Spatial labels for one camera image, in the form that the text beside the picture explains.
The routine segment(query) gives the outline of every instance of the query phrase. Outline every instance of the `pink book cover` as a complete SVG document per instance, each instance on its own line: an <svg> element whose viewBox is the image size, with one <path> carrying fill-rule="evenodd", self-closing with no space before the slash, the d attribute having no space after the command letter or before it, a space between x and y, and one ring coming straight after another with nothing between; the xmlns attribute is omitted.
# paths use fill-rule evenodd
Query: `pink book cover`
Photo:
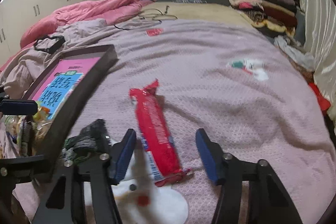
<svg viewBox="0 0 336 224"><path fill-rule="evenodd" d="M52 119L58 107L69 97L76 85L99 60L88 59L60 60L56 68L33 96L41 106L50 109L48 119Z"/></svg>

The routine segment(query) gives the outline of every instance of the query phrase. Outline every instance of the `pink comforter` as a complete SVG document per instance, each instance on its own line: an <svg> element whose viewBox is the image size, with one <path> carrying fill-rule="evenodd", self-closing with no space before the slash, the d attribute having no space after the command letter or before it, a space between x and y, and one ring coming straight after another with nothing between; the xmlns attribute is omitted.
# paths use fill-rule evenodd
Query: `pink comforter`
<svg viewBox="0 0 336 224"><path fill-rule="evenodd" d="M52 34L57 27L77 21L104 18L108 25L125 21L141 11L143 2L143 0L87 0L62 7L28 29L21 38L20 46L23 48L39 37Z"/></svg>

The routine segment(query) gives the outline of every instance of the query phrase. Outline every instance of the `snack bag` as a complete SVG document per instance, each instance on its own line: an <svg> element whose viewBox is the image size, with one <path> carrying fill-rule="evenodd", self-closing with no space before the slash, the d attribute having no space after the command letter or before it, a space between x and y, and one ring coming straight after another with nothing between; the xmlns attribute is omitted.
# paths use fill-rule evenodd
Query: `snack bag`
<svg viewBox="0 0 336 224"><path fill-rule="evenodd" d="M155 97L159 82L156 79L143 89L130 89L129 95L136 102L135 115L141 131L141 141L149 159L155 185L181 180L191 170L181 168L163 112Z"/></svg>

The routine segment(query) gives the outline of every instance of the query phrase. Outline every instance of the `white curtain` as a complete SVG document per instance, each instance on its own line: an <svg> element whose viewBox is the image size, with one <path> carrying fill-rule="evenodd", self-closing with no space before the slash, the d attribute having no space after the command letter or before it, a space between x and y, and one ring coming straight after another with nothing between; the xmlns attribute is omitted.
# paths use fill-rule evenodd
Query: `white curtain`
<svg viewBox="0 0 336 224"><path fill-rule="evenodd" d="M301 0L306 11L306 50L315 56L315 83L336 119L336 6L332 0Z"/></svg>

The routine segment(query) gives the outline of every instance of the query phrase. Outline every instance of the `barcode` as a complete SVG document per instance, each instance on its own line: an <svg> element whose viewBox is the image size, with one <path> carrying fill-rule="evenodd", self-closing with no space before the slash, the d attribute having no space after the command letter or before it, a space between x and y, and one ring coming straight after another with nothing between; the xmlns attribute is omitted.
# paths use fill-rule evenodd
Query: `barcode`
<svg viewBox="0 0 336 224"><path fill-rule="evenodd" d="M161 175L161 173L159 172L155 161L153 159L152 153L151 152L147 152L148 155L148 159L149 159L149 164L151 166L151 170L152 170L152 175L154 176L154 180L155 181L160 181L163 180L163 176Z"/></svg>

